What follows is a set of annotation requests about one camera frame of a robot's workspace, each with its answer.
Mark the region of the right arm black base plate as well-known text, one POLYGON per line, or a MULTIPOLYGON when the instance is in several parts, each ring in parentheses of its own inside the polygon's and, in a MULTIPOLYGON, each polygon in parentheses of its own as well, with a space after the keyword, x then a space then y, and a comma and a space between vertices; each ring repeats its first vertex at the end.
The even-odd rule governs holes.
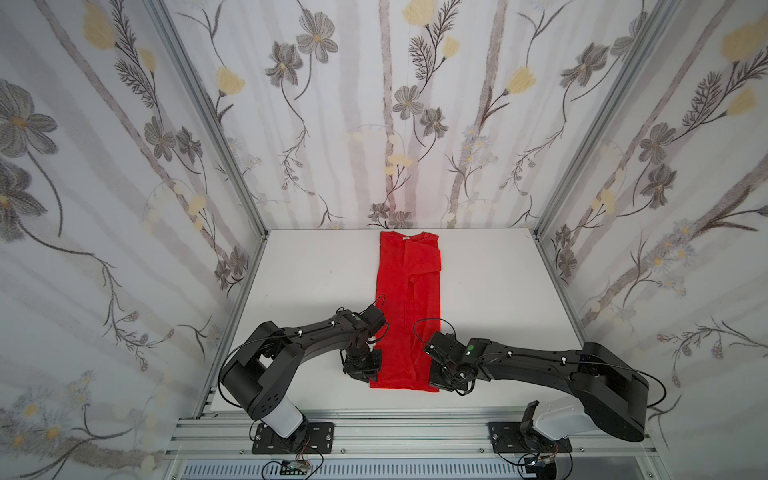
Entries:
POLYGON ((550 440, 535 430, 525 431, 521 422, 489 422, 487 424, 492 449, 495 453, 572 453, 568 438, 550 440))

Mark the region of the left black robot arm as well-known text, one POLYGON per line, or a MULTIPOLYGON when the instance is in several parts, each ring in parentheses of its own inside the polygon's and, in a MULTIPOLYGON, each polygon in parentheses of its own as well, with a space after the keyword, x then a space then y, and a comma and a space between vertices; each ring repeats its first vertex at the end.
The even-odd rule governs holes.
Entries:
POLYGON ((217 374, 222 399, 242 409, 295 447, 307 436, 306 416, 287 398, 298 368, 337 351, 342 371, 364 383, 376 382, 382 352, 374 348, 388 324, 374 304, 361 312, 341 307, 330 318, 300 327, 260 324, 226 357, 217 374))

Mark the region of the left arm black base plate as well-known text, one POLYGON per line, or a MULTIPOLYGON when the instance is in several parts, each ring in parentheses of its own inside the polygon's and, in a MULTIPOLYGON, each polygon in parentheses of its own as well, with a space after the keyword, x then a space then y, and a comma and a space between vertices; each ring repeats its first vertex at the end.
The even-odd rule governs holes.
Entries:
POLYGON ((332 422, 304 422, 293 434, 283 438, 266 424, 259 423, 254 433, 251 453, 254 455, 330 454, 334 433, 335 424, 332 422))

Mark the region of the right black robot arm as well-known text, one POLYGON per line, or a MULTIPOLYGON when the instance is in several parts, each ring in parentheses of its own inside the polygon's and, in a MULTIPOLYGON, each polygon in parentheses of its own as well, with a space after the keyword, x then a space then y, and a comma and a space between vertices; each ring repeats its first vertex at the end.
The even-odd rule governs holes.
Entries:
POLYGON ((586 342, 580 349, 537 350, 486 338, 467 344, 437 332, 424 343, 432 361, 429 384, 466 396, 479 381, 516 381, 565 393, 562 406, 526 406, 520 433, 530 444, 555 443, 592 429, 627 442, 645 438, 652 375, 622 361, 607 347, 586 342))

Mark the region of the red t-shirt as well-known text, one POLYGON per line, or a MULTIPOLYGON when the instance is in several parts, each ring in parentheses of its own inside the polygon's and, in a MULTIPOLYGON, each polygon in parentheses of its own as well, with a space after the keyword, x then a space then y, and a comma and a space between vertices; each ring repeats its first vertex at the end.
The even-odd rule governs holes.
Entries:
POLYGON ((379 241, 376 304, 389 328, 377 336, 382 366, 370 387, 436 393, 424 346, 441 328, 439 237, 384 231, 379 241))

